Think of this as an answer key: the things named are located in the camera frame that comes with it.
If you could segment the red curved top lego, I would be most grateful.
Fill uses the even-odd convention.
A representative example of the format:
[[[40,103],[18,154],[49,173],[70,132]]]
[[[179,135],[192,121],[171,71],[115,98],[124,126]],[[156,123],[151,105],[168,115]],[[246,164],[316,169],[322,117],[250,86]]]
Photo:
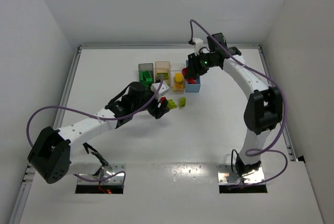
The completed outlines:
[[[188,67],[182,69],[182,75],[188,84],[197,84],[196,77],[188,70]]]

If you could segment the lime curved lego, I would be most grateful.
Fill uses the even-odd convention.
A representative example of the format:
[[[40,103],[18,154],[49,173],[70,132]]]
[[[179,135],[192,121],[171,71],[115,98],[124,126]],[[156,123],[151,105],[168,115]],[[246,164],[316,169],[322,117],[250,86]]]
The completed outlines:
[[[176,103],[175,103],[172,99],[169,99],[169,100],[168,100],[168,108],[169,108],[170,110],[177,108]]]
[[[183,108],[184,106],[186,106],[186,98],[185,97],[181,97],[178,100],[178,107],[179,108]]]

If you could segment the yellow round lego piece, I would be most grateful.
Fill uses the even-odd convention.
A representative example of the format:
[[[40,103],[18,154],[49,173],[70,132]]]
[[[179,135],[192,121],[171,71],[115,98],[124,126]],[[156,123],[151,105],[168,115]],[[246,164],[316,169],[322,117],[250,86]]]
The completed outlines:
[[[182,73],[176,73],[174,76],[174,82],[177,84],[181,84],[183,82],[183,75]]]

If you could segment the lime green lego brick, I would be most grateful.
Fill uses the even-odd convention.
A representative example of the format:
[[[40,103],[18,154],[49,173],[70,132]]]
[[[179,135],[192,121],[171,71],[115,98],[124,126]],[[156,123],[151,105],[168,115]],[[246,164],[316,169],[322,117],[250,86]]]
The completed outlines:
[[[157,78],[163,77],[164,80],[168,80],[169,73],[157,73]]]

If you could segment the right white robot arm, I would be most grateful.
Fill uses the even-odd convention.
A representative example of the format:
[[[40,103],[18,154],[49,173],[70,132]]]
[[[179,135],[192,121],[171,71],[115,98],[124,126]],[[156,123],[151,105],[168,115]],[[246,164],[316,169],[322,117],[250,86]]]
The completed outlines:
[[[194,52],[188,55],[188,65],[183,69],[184,77],[187,80],[196,79],[210,68],[219,67],[243,91],[247,99],[243,116],[247,132],[234,165],[237,175],[241,176],[259,169],[259,152],[270,132],[282,121],[282,95],[277,87],[270,86],[246,68],[241,51],[235,46],[228,47],[222,33],[208,37],[207,43],[209,49],[204,52],[202,39],[190,39],[189,44],[194,47]]]

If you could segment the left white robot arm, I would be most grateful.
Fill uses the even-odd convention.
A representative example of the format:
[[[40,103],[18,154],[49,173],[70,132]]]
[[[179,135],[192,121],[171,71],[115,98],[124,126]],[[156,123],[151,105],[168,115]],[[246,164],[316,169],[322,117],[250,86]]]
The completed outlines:
[[[86,118],[77,123],[57,129],[44,128],[36,141],[30,143],[28,162],[48,184],[70,174],[90,183],[103,183],[116,177],[119,173],[88,142],[120,128],[143,111],[155,119],[161,118],[170,110],[163,95],[167,90],[164,81],[151,87],[131,82],[96,114],[82,112]]]

